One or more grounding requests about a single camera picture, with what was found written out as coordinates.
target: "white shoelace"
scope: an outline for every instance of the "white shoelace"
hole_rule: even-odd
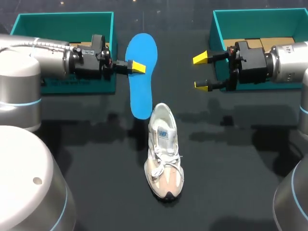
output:
[[[176,166],[176,162],[180,159],[181,156],[179,156],[179,147],[176,146],[176,149],[174,152],[170,153],[172,155],[168,155],[168,158],[165,158],[162,154],[161,148],[157,145],[154,145],[154,153],[157,158],[157,161],[159,163],[159,166],[152,170],[151,175],[154,179],[159,178],[160,175],[163,174],[165,167],[174,167],[181,176],[181,180],[184,181],[184,175],[181,171],[181,169]]]

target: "blue insole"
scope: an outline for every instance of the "blue insole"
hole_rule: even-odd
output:
[[[125,60],[146,66],[145,74],[128,75],[130,108],[137,119],[147,119],[153,109],[151,78],[157,61],[157,46],[149,34],[137,34],[129,42]]]

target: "cable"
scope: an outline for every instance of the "cable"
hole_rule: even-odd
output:
[[[72,52],[81,52],[80,48],[76,48],[73,46],[65,46],[65,45],[60,45],[60,44],[55,44],[55,43],[48,43],[48,42],[21,42],[21,43],[15,43],[15,44],[10,44],[5,47],[0,47],[0,52],[2,52],[5,49],[13,48],[13,47],[28,47],[28,46],[41,46],[41,47],[53,47],[53,48],[59,48],[63,49],[66,51],[72,51]]]

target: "teal box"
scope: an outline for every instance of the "teal box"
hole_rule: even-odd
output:
[[[305,8],[213,11],[209,46],[212,51],[225,51],[224,39],[293,37],[295,42],[308,41],[308,12]],[[228,61],[215,64],[216,77],[229,77]],[[238,84],[238,90],[299,89],[301,84]]]
[[[11,35],[22,35],[67,42],[91,42],[92,35],[104,35],[112,59],[117,59],[117,41],[113,12],[23,13],[19,14]],[[110,81],[45,79],[42,93],[115,93],[116,75]]]

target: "sneaker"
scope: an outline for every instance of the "sneaker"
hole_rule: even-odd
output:
[[[184,183],[180,166],[177,125],[170,108],[159,103],[149,124],[148,159],[144,171],[152,191],[161,199],[177,197]]]

